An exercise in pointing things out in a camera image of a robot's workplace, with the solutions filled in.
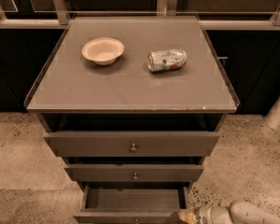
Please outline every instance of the robotic hand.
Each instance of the robotic hand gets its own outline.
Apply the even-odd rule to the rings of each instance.
[[[234,201],[230,208],[202,206],[192,219],[193,224],[280,224],[280,217],[269,214],[245,201]]]

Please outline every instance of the speckled floor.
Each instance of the speckled floor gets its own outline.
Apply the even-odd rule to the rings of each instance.
[[[82,192],[63,170],[30,114],[0,114],[0,223],[76,223]],[[280,127],[262,116],[230,115],[204,172],[189,192],[191,206],[249,200],[280,217]]]

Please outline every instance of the drawer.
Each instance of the drawer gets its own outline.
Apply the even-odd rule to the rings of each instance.
[[[84,189],[78,223],[180,223],[178,212],[188,208],[188,190],[175,187],[146,189],[90,187]]]
[[[67,164],[73,181],[82,182],[194,182],[203,172],[193,164]]]
[[[58,157],[204,157],[217,132],[56,132],[44,138]]]

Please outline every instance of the gray tabletop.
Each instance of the gray tabletop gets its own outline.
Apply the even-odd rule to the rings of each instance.
[[[81,55],[98,37],[120,40],[125,50],[115,63],[99,66]],[[184,49],[186,65],[152,74],[147,54]],[[236,110],[195,17],[76,18],[44,75],[31,112],[187,112]]]

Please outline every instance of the dresser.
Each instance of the dresser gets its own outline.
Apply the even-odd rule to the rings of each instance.
[[[81,56],[120,40],[115,63]],[[147,54],[183,49],[179,70],[152,74]],[[180,223],[188,190],[238,99],[195,17],[77,17],[32,87],[26,107],[84,193],[79,223]]]

